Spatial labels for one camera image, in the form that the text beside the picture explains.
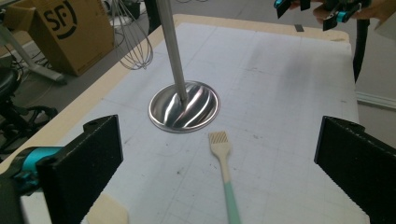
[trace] printed logo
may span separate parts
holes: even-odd
[[[66,30],[66,32],[56,35],[58,39],[65,39],[69,37],[77,29],[76,13],[67,0],[64,1],[63,5],[57,6],[53,10],[45,11],[44,17],[49,23],[52,24],[51,29],[54,32],[59,31],[61,28],[70,27]]]

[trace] brush bristles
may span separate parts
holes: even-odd
[[[211,144],[216,144],[216,143],[227,143],[228,138],[227,138],[227,133],[226,132],[218,132],[218,133],[210,133],[209,134],[209,139]]]

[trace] metal pole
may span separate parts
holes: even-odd
[[[187,93],[177,46],[172,8],[170,6],[169,0],[156,0],[156,2],[163,26],[163,36],[165,37],[166,48],[168,49],[169,61],[172,67],[177,93],[180,101],[185,102],[187,100]]]

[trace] white tabletop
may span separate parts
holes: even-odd
[[[92,119],[119,115],[124,161],[105,193],[128,209],[130,223],[227,223],[208,141],[218,131],[233,145],[229,165],[243,223],[367,223],[314,163],[322,116],[359,122],[349,44],[192,23],[177,27],[177,40],[185,79],[219,94],[212,123],[176,134],[149,120],[149,101],[173,83],[162,42],[147,70],[127,75],[59,142]],[[33,219],[40,200],[25,199]]]

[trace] chair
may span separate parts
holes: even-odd
[[[15,106],[11,96],[20,83],[21,77],[17,70],[0,68],[0,115],[4,118],[0,123],[0,132],[5,138],[0,146],[0,154],[7,154],[6,149],[13,143],[22,138],[30,138],[58,114],[55,108],[46,106]]]

